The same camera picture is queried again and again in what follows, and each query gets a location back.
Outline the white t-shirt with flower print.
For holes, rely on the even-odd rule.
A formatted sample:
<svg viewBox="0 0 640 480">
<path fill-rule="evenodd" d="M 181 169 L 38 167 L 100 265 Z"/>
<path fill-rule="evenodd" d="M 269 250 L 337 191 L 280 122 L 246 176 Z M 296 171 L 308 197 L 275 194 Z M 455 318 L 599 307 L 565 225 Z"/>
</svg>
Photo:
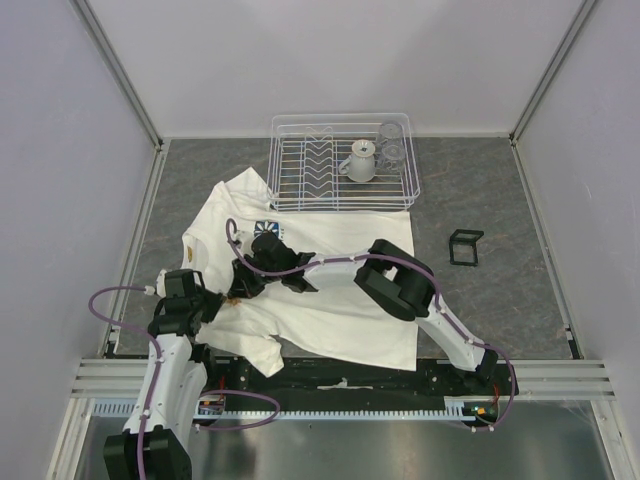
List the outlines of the white t-shirt with flower print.
<svg viewBox="0 0 640 480">
<path fill-rule="evenodd" d="M 348 254 L 377 239 L 414 251 L 408 212 L 278 213 L 268 210 L 267 196 L 266 182 L 248 168 L 214 186 L 183 234 L 182 265 L 201 272 L 209 290 L 226 293 L 231 287 L 229 218 L 251 234 L 272 230 L 296 251 Z M 300 294 L 274 282 L 254 299 L 226 303 L 196 339 L 245 357 L 270 377 L 284 366 L 282 340 L 324 357 L 412 371 L 417 335 L 415 324 L 386 314 L 355 285 Z"/>
</svg>

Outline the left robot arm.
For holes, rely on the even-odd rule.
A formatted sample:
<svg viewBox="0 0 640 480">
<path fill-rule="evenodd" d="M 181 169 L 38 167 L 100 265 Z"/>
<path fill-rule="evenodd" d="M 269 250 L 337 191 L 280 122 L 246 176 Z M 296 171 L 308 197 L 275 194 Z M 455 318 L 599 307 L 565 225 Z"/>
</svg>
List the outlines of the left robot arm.
<svg viewBox="0 0 640 480">
<path fill-rule="evenodd" d="M 149 340 L 143 383 L 123 431 L 106 439 L 103 458 L 110 479 L 190 479 L 196 406 L 220 378 L 213 350 L 196 336 L 224 296 L 207 290 L 202 273 L 191 269 L 164 272 L 145 291 L 160 300 L 143 331 Z"/>
</svg>

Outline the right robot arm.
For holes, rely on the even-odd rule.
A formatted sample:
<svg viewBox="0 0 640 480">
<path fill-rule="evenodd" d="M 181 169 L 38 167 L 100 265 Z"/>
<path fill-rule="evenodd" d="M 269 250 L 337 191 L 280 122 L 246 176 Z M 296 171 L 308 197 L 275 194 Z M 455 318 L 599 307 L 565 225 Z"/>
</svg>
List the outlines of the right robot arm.
<svg viewBox="0 0 640 480">
<path fill-rule="evenodd" d="M 360 253 L 337 256 L 296 252 L 272 232 L 244 242 L 230 234 L 231 296 L 253 298 L 270 283 L 296 293 L 323 290 L 362 291 L 391 317 L 414 322 L 445 352 L 467 392 L 483 392 L 494 381 L 499 354 L 462 323 L 446 305 L 431 269 L 384 239 Z"/>
</svg>

